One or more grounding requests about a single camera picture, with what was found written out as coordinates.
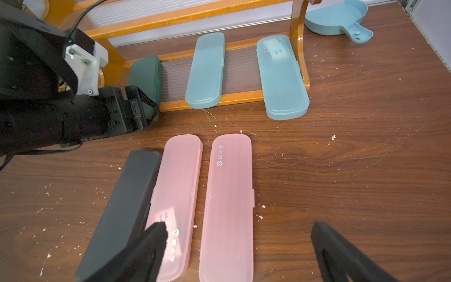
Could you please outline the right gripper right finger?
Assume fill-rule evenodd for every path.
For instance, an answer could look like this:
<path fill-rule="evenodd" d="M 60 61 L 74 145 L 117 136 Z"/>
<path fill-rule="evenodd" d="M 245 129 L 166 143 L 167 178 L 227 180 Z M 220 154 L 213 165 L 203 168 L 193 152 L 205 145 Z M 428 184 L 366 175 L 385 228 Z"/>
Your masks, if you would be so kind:
<path fill-rule="evenodd" d="M 324 282 L 397 281 L 325 222 L 314 222 L 311 241 Z"/>

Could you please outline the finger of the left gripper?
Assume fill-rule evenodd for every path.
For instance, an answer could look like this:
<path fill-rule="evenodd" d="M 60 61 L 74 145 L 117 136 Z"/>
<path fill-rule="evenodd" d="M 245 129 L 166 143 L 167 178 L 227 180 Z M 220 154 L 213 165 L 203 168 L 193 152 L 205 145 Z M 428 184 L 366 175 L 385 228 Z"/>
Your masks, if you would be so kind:
<path fill-rule="evenodd" d="M 160 114 L 160 104 L 135 85 L 126 86 L 125 91 L 133 117 L 142 122 L 155 123 Z"/>

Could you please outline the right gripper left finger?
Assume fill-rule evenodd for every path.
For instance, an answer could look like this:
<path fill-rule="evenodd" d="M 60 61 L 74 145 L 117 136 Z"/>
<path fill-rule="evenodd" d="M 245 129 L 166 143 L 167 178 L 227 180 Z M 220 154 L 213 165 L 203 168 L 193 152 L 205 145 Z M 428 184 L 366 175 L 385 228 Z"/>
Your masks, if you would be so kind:
<path fill-rule="evenodd" d="M 165 222 L 152 224 L 87 282 L 155 282 L 168 240 Z"/>

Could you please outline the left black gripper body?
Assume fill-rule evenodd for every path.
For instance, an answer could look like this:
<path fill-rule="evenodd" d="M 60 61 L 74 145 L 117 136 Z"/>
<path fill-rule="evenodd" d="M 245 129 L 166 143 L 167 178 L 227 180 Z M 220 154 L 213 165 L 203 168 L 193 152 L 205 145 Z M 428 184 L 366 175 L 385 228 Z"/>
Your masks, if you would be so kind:
<path fill-rule="evenodd" d="M 98 98 L 105 105 L 109 120 L 103 136 L 119 136 L 143 130 L 148 126 L 133 117 L 128 99 L 124 99 L 121 88 L 107 86 L 99 90 Z"/>

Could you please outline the dark green pencil case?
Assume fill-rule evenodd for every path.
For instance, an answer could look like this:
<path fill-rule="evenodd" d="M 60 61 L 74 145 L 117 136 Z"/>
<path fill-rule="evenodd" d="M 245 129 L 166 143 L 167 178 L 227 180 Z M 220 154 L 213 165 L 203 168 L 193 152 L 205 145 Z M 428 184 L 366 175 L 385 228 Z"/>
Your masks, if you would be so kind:
<path fill-rule="evenodd" d="M 128 85 L 134 85 L 160 105 L 162 64 L 158 56 L 153 55 L 137 60 L 130 70 Z"/>

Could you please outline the black pencil case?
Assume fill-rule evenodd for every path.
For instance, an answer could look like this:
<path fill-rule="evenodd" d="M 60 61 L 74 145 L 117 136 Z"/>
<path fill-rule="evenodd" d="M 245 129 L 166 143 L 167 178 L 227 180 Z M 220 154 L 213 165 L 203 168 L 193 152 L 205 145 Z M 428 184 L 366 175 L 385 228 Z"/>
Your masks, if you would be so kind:
<path fill-rule="evenodd" d="M 75 273 L 82 282 L 111 261 L 142 232 L 162 154 L 130 152 L 108 204 Z"/>

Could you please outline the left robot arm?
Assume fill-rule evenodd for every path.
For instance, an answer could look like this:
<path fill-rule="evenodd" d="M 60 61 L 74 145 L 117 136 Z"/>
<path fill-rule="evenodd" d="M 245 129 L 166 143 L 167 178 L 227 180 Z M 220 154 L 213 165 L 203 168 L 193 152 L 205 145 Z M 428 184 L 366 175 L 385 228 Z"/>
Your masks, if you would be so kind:
<path fill-rule="evenodd" d="M 62 31 L 1 2 L 1 156 L 70 152 L 143 130 L 160 113 L 162 64 L 135 62 L 128 86 L 100 86 L 108 51 L 77 25 Z"/>

